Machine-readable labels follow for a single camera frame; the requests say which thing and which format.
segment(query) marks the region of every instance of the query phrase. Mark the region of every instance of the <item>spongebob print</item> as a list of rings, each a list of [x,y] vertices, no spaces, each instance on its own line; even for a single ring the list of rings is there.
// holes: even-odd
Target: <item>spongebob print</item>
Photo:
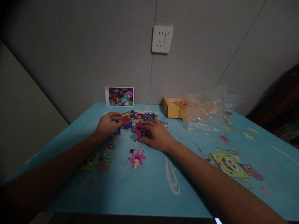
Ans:
[[[97,147],[87,159],[78,167],[79,171],[79,179],[78,182],[81,182],[82,179],[85,177],[83,172],[90,171],[93,172],[95,169],[101,174],[108,172],[109,165],[111,164],[112,159],[103,158],[104,156],[110,153],[115,147],[111,144],[107,144],[106,148],[104,147]]]
[[[222,170],[230,177],[239,179],[241,182],[246,184],[248,189],[252,190],[250,183],[244,181],[243,179],[253,177],[257,180],[263,180],[262,176],[252,166],[238,163],[233,158],[236,157],[236,155],[239,155],[237,152],[231,150],[227,150],[227,151],[230,153],[223,153],[223,152],[209,153],[208,156],[206,156],[206,158],[209,161],[212,160],[218,169]]]

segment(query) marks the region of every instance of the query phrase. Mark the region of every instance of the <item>forearm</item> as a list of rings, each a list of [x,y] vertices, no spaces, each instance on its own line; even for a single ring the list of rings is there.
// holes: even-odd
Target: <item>forearm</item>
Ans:
[[[177,144],[170,154],[195,182],[224,223],[286,223],[253,193],[185,145]]]
[[[6,206],[29,222],[52,199],[84,159],[101,143],[92,136],[1,187]]]

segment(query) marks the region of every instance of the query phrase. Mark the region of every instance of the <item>person's left hand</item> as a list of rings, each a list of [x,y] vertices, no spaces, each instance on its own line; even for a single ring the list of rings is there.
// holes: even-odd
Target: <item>person's left hand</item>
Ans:
[[[112,122],[113,120],[121,120],[121,117],[117,117],[118,115],[120,115],[120,113],[110,112],[102,116],[92,136],[99,140],[105,140],[111,136],[117,128],[123,125],[122,121],[118,123]]]

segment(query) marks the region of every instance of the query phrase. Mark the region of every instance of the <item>puzzle picture card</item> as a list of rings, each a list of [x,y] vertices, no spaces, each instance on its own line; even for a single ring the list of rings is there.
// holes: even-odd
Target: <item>puzzle picture card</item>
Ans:
[[[106,106],[133,107],[133,87],[105,87]]]

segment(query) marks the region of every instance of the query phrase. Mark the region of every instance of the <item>hand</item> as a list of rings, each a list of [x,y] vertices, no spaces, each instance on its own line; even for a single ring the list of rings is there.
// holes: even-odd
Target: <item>hand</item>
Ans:
[[[148,130],[153,138],[140,138],[138,141],[155,149],[170,153],[179,144],[158,120],[144,122],[141,128]]]
[[[112,122],[113,120],[121,120],[121,117],[117,117],[118,115],[120,115],[120,113],[110,112],[102,116],[92,136],[102,141],[111,136],[117,128],[123,125],[122,121],[118,123]]]

